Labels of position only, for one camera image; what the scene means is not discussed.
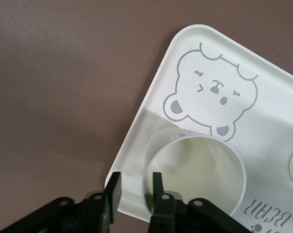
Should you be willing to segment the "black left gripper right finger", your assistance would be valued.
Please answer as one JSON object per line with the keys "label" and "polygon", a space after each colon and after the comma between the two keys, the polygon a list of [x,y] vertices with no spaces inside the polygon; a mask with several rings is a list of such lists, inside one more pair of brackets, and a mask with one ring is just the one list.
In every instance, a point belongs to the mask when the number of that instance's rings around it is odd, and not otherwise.
{"label": "black left gripper right finger", "polygon": [[149,233],[182,233],[183,226],[176,217],[181,200],[164,192],[162,174],[153,172],[153,211],[148,228]]}

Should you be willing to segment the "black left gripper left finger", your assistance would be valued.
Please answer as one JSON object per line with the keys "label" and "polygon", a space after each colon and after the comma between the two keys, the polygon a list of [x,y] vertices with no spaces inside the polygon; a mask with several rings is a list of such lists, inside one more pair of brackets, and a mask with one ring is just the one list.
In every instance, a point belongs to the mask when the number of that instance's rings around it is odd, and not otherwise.
{"label": "black left gripper left finger", "polygon": [[93,193],[86,199],[78,221],[80,233],[108,233],[114,223],[122,195],[122,177],[113,172],[102,192]]}

